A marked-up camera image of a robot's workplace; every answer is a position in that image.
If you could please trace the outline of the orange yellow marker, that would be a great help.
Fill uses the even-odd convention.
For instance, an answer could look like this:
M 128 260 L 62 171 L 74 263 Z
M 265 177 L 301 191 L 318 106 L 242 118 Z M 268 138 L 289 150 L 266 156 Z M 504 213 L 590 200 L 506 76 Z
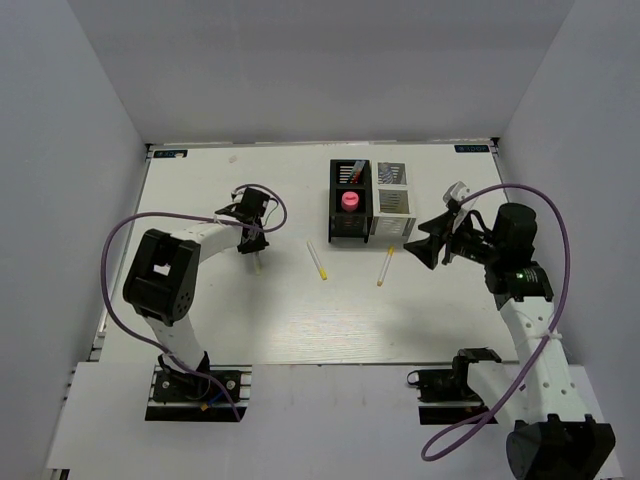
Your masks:
M 386 257 L 384 259 L 383 265 L 381 267 L 380 273 L 377 278 L 376 285 L 378 287 L 382 287 L 384 284 L 394 252 L 395 252 L 395 248 L 393 246 L 390 246 L 387 250 Z

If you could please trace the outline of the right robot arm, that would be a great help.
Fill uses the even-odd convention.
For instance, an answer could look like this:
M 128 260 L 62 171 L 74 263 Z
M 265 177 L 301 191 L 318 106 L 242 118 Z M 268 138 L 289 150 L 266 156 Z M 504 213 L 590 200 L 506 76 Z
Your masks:
M 443 371 L 407 377 L 420 401 L 478 401 L 471 419 L 508 428 L 506 457 L 517 479 L 594 479 L 616 440 L 610 424 L 597 421 L 578 393 L 557 330 L 560 311 L 545 270 L 533 259 L 537 234 L 531 208 L 506 203 L 488 228 L 476 210 L 455 201 L 442 215 L 419 225 L 427 238 L 405 244 L 429 269 L 459 256 L 483 266 L 485 284 L 506 324 L 517 358 L 510 378 L 488 347 L 464 348 Z

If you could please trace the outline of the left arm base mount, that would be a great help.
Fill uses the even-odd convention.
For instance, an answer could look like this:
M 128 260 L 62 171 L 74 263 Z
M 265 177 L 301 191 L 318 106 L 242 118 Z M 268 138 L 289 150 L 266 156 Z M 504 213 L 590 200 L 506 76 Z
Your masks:
M 249 366 L 210 367 L 210 375 L 228 391 L 209 380 L 187 383 L 154 367 L 145 420 L 149 422 L 233 423 L 246 413 L 250 399 L 252 368 Z

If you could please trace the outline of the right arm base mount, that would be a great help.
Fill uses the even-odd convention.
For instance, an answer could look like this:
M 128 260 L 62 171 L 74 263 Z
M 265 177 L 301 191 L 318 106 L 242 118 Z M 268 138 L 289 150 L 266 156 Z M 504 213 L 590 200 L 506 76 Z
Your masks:
M 413 370 L 407 374 L 406 383 L 418 392 L 422 426 L 453 425 L 489 411 L 478 394 L 455 383 L 451 368 Z

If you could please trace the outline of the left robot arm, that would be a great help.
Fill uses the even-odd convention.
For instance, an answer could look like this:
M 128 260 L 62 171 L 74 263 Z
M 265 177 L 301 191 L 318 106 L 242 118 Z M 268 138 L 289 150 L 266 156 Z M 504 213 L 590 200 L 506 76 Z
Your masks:
M 211 387 L 207 352 L 189 319 L 202 263 L 227 249 L 255 254 L 269 245 L 263 217 L 274 200 L 251 186 L 232 194 L 232 203 L 210 221 L 183 230 L 144 233 L 123 287 L 123 298 L 150 326 L 161 346 L 159 366 L 177 376 L 177 387 L 199 399 Z

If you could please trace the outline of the pink capped tube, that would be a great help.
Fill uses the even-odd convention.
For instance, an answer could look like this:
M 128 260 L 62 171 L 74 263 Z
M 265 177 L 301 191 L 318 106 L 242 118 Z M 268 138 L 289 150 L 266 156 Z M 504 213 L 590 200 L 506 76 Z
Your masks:
M 357 191 L 344 191 L 340 197 L 340 207 L 343 212 L 353 213 L 360 206 L 360 195 Z

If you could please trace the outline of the bright yellow marker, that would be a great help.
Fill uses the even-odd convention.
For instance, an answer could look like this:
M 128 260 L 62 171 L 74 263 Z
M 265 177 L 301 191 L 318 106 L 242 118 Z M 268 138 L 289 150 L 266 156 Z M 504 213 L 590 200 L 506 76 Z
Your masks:
M 308 249 L 308 251 L 309 251 L 309 253 L 311 255 L 312 261 L 313 261 L 313 263 L 314 263 L 314 265 L 315 265 L 315 267 L 316 267 L 316 269 L 317 269 L 317 271 L 318 271 L 318 273 L 320 275 L 320 278 L 323 281 L 326 281 L 328 279 L 326 270 L 325 270 L 323 264 L 321 263 L 321 260 L 320 260 L 320 258 L 318 256 L 318 253 L 317 253 L 313 243 L 310 240 L 308 240 L 306 242 L 306 245 L 307 245 L 307 249 Z

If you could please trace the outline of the pale yellow marker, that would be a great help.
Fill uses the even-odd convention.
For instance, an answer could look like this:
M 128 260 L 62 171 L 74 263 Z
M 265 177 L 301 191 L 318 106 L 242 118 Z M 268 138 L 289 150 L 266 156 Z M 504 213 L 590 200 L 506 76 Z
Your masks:
M 260 275 L 262 271 L 261 261 L 259 258 L 259 253 L 255 252 L 252 254 L 253 265 L 256 272 L 256 275 Z

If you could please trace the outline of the clear blue spray bottle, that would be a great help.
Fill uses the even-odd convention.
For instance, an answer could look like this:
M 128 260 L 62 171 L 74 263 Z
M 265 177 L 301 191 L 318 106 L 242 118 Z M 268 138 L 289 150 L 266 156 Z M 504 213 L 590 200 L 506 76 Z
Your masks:
M 405 185 L 406 170 L 404 163 L 379 162 L 377 164 L 378 183 L 382 185 Z

